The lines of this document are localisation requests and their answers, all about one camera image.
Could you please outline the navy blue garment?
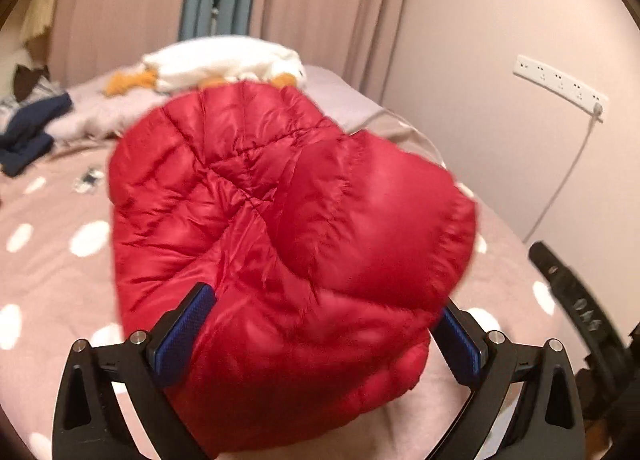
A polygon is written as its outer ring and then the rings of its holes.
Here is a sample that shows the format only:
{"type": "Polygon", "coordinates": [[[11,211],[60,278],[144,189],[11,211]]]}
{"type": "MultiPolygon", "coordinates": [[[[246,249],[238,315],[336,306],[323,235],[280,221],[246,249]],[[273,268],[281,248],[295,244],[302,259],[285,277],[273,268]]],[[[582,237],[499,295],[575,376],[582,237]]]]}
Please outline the navy blue garment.
{"type": "Polygon", "coordinates": [[[70,112],[72,106],[70,95],[64,92],[20,108],[1,134],[1,172],[14,178],[47,154],[54,142],[46,133],[47,125],[70,112]]]}

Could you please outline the dark brown garment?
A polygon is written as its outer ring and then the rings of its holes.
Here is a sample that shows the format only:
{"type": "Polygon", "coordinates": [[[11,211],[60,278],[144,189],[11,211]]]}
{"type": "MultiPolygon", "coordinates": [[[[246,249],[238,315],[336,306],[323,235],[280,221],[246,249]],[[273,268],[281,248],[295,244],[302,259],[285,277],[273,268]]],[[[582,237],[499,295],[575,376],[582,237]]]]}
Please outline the dark brown garment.
{"type": "Polygon", "coordinates": [[[40,78],[49,78],[47,65],[41,68],[29,68],[24,64],[17,64],[13,76],[13,94],[17,102],[24,101],[36,87],[40,78]]]}

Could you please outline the polka dot bed sheet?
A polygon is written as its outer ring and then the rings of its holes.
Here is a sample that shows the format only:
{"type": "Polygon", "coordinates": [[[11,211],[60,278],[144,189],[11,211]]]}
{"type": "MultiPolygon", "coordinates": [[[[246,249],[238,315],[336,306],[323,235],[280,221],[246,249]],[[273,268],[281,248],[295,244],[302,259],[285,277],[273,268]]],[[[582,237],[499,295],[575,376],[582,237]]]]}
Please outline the polka dot bed sheet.
{"type": "MultiPolygon", "coordinates": [[[[46,157],[1,183],[1,405],[28,450],[51,454],[54,406],[76,339],[122,340],[105,183],[77,191],[82,175],[104,171],[112,147],[89,142],[46,157]]],[[[454,295],[486,329],[515,343],[576,336],[553,302],[525,246],[489,207],[471,267],[454,295]]],[[[316,440],[270,449],[270,459],[422,459],[468,396],[432,348],[421,381],[385,407],[316,440]]]]}

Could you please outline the white goose plush toy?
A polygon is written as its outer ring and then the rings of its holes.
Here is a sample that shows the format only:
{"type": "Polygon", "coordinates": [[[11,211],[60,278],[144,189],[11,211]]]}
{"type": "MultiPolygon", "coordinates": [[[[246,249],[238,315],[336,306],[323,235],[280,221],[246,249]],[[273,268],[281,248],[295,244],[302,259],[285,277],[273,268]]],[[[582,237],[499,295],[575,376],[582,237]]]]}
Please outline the white goose plush toy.
{"type": "Polygon", "coordinates": [[[239,80],[303,88],[307,74],[291,48],[254,37],[216,35],[175,42],[145,54],[133,70],[114,73],[104,94],[114,97],[134,88],[172,94],[239,80]]]}

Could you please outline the pleated beige lamp shade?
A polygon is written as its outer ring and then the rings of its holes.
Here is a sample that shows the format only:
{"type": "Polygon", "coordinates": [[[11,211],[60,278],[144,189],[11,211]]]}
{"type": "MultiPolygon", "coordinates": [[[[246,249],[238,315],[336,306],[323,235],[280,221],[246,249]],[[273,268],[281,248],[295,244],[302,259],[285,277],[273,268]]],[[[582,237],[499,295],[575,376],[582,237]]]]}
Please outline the pleated beige lamp shade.
{"type": "Polygon", "coordinates": [[[21,27],[20,42],[26,46],[51,30],[56,0],[31,0],[21,27]]]}

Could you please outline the plaid blanket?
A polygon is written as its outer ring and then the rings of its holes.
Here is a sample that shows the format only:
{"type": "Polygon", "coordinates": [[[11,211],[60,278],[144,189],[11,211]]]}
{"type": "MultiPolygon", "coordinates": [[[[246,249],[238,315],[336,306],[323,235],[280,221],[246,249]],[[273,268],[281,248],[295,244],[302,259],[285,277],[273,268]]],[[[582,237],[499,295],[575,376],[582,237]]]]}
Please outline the plaid blanket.
{"type": "Polygon", "coordinates": [[[63,88],[58,82],[51,82],[46,76],[40,76],[30,93],[22,100],[14,94],[3,97],[0,102],[1,123],[6,124],[11,117],[23,106],[63,94],[63,88]]]}

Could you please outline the pink curtain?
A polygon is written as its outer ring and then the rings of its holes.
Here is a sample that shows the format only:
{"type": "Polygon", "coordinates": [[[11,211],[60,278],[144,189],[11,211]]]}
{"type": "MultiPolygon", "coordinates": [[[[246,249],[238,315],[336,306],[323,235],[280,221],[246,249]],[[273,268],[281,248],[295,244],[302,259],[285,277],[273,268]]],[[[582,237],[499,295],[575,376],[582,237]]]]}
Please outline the pink curtain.
{"type": "MultiPolygon", "coordinates": [[[[178,42],[183,0],[58,0],[48,63],[75,85],[178,42]]],[[[386,84],[404,0],[253,0],[248,34],[288,46],[371,99],[386,84]]]]}

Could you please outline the white power strip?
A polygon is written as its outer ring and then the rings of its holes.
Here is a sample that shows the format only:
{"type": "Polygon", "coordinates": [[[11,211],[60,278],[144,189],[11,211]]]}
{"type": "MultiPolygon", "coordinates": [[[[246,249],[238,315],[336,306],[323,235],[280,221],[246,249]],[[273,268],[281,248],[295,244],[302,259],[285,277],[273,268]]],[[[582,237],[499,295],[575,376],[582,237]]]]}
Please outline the white power strip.
{"type": "Polygon", "coordinates": [[[600,123],[606,119],[610,99],[605,94],[547,63],[519,54],[514,63],[513,74],[573,103],[577,108],[593,115],[600,123]]]}

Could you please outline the grey duvet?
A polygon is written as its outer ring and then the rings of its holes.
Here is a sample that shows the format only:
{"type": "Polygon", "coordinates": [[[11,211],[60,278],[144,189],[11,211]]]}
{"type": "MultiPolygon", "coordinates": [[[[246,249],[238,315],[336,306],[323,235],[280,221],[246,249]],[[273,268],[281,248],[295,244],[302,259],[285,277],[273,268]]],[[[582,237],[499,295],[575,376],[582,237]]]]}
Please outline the grey duvet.
{"type": "MultiPolygon", "coordinates": [[[[381,105],[360,94],[335,73],[314,65],[307,65],[305,70],[304,93],[343,131],[358,131],[383,111],[381,105]]],[[[49,123],[46,133],[64,143],[120,135],[151,108],[169,100],[164,94],[149,89],[135,89],[123,96],[107,98],[103,88],[109,79],[110,76],[104,74],[70,88],[68,94],[73,108],[49,123]]]]}

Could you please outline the red down jacket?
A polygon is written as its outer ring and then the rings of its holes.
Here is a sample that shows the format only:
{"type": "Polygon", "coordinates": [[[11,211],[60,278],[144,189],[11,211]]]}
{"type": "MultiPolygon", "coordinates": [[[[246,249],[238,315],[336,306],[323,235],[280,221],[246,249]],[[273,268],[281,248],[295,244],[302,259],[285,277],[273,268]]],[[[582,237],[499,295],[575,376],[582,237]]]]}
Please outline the red down jacket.
{"type": "Polygon", "coordinates": [[[122,328],[195,284],[216,303],[167,390],[206,454],[339,428],[418,384],[474,252],[444,168],[258,82],[153,108],[108,168],[122,328]]]}

